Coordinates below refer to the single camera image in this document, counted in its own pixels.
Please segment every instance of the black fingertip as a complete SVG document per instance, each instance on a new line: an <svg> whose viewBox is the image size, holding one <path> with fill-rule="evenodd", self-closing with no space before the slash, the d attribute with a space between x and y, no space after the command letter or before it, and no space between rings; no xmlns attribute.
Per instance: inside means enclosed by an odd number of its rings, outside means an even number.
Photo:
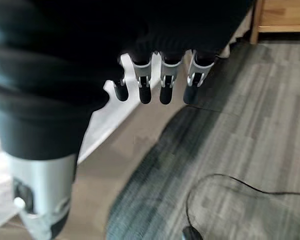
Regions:
<svg viewBox="0 0 300 240"><path fill-rule="evenodd" d="M139 87L139 96L140 96L140 101L143 104L148 104L151 102L151 89L150 87Z"/></svg>
<svg viewBox="0 0 300 240"><path fill-rule="evenodd" d="M197 104L198 103L198 87L192 85L192 86L186 86L184 95L183 95L183 101L185 104Z"/></svg>
<svg viewBox="0 0 300 240"><path fill-rule="evenodd" d="M160 102L167 105L172 99L172 88L170 86L161 87L160 90Z"/></svg>
<svg viewBox="0 0 300 240"><path fill-rule="evenodd" d="M115 91L116 97L121 102L126 101L128 99L128 97L129 97L128 88L127 88L126 84L123 85L123 86L121 86L120 84L116 85L114 87L114 91Z"/></svg>

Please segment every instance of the computer mouse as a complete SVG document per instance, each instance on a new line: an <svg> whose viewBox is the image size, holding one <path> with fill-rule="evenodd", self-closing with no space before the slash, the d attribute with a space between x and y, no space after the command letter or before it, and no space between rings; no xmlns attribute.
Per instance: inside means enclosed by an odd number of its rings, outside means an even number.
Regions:
<svg viewBox="0 0 300 240"><path fill-rule="evenodd" d="M193 226L186 226L182 230L182 240L204 240L204 238Z"/></svg>

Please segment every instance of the robotic hand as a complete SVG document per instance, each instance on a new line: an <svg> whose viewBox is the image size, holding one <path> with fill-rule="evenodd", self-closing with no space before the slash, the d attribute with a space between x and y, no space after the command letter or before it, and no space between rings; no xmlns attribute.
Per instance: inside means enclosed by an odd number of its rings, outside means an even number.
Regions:
<svg viewBox="0 0 300 240"><path fill-rule="evenodd" d="M105 81L128 98L120 55L129 53L146 104L151 56L160 52L160 101L168 104L193 50L184 101L194 103L252 1L0 0L0 140L34 239L54 239L66 223L85 131L109 100Z"/></svg>

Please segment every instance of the striped floor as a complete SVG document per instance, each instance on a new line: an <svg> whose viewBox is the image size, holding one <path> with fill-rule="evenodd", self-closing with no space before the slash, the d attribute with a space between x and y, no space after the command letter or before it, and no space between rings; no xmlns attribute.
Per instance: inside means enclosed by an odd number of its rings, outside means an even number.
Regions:
<svg viewBox="0 0 300 240"><path fill-rule="evenodd" d="M300 35L238 43L178 112L112 207L109 240L179 240L191 186L211 173L300 191ZM205 240L300 240L300 196L212 178L190 198Z"/></svg>

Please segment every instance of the gray carpet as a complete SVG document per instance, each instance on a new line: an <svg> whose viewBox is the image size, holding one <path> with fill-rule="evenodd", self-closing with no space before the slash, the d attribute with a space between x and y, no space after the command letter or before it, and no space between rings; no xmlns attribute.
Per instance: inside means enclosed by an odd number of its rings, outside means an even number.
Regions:
<svg viewBox="0 0 300 240"><path fill-rule="evenodd" d="M300 35L238 43L169 122L110 212L109 240L178 240L191 186L211 173L300 191ZM300 196L212 178L190 198L205 240L300 240Z"/></svg>

